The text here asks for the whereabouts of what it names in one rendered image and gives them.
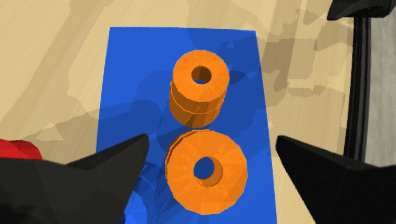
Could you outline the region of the red cup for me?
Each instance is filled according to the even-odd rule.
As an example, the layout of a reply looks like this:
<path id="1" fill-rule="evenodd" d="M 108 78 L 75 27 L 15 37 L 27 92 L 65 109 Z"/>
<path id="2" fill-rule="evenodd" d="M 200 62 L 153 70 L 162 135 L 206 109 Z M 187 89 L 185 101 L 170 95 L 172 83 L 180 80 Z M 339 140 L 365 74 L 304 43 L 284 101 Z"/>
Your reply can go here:
<path id="1" fill-rule="evenodd" d="M 39 149 L 31 142 L 23 140 L 10 140 L 10 142 L 17 147 L 21 158 L 42 159 Z"/>
<path id="2" fill-rule="evenodd" d="M 10 141 L 0 139 L 0 157 L 21 158 L 21 155 Z"/>

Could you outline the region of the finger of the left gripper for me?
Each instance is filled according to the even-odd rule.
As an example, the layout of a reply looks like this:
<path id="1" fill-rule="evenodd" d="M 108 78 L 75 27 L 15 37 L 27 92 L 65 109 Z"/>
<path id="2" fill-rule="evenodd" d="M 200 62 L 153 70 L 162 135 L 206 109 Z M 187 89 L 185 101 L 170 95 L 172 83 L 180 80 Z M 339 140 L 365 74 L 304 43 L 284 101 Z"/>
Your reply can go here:
<path id="1" fill-rule="evenodd" d="M 378 13 L 389 6 L 389 0 L 333 0 L 327 21 L 336 21 L 351 13 Z M 360 9 L 360 10 L 358 10 Z"/>

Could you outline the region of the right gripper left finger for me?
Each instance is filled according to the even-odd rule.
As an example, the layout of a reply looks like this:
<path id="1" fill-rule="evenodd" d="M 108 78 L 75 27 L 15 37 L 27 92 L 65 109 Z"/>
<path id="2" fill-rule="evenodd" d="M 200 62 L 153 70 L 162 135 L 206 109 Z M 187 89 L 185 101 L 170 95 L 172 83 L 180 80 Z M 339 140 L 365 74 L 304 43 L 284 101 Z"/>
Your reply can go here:
<path id="1" fill-rule="evenodd" d="M 119 224 L 148 150 L 140 134 L 67 164 L 0 157 L 0 202 L 37 205 L 49 224 Z"/>

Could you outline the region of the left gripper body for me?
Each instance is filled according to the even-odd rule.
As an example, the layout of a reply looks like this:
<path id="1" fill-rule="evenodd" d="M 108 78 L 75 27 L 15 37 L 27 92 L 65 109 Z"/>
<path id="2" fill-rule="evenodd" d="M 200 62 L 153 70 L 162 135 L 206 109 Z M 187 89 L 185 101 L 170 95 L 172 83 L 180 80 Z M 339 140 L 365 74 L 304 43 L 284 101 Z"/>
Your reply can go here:
<path id="1" fill-rule="evenodd" d="M 357 17 L 357 18 L 384 18 L 391 13 L 396 6 L 396 0 L 389 0 L 389 6 L 386 10 L 378 13 L 351 13 L 345 17 Z"/>

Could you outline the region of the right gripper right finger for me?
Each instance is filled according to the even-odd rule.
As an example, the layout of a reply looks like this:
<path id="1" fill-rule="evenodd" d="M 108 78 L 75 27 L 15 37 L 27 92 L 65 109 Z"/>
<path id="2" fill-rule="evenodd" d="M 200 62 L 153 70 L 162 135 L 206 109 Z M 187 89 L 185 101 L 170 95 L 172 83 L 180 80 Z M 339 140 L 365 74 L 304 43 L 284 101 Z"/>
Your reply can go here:
<path id="1" fill-rule="evenodd" d="M 396 224 L 396 164 L 374 166 L 285 135 L 275 148 L 316 224 Z"/>

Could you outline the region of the orange cup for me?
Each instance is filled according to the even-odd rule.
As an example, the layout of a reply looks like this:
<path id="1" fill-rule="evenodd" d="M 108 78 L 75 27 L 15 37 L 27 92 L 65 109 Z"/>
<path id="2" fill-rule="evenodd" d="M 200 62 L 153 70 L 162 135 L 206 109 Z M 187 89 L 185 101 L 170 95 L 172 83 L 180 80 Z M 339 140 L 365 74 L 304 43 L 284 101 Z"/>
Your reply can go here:
<path id="1" fill-rule="evenodd" d="M 187 210 L 202 215 L 220 213 L 233 206 L 244 192 L 248 177 L 246 159 L 239 146 L 227 135 L 207 129 L 180 135 L 169 145 L 165 156 L 165 176 L 174 198 Z M 193 175 L 195 163 L 204 156 L 216 158 L 222 166 L 221 178 L 212 186 L 200 185 Z"/>
<path id="2" fill-rule="evenodd" d="M 228 68 L 216 54 L 206 50 L 184 54 L 175 65 L 170 84 L 169 108 L 173 117 L 190 128 L 212 123 L 219 114 L 228 83 Z"/>
<path id="3" fill-rule="evenodd" d="M 214 163 L 214 171 L 212 173 L 212 175 L 206 179 L 199 179 L 197 177 L 194 176 L 195 180 L 203 186 L 212 186 L 214 184 L 216 184 L 222 175 L 222 166 L 220 164 L 220 162 L 218 160 L 216 160 L 213 157 L 208 156 Z"/>

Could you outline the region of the blue flat mat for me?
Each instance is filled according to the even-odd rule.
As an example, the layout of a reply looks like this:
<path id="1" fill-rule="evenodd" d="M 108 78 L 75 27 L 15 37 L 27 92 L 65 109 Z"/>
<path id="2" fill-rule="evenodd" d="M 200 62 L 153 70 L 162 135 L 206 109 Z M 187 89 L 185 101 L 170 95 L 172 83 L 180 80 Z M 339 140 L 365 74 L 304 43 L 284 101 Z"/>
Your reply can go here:
<path id="1" fill-rule="evenodd" d="M 229 69 L 229 83 L 212 123 L 190 128 L 169 108 L 176 61 L 206 50 Z M 148 134 L 146 161 L 165 171 L 175 138 L 189 130 L 227 135 L 247 165 L 244 192 L 219 214 L 187 210 L 171 196 L 155 224 L 277 224 L 267 111 L 256 31 L 183 27 L 110 27 L 100 100 L 96 153 Z"/>

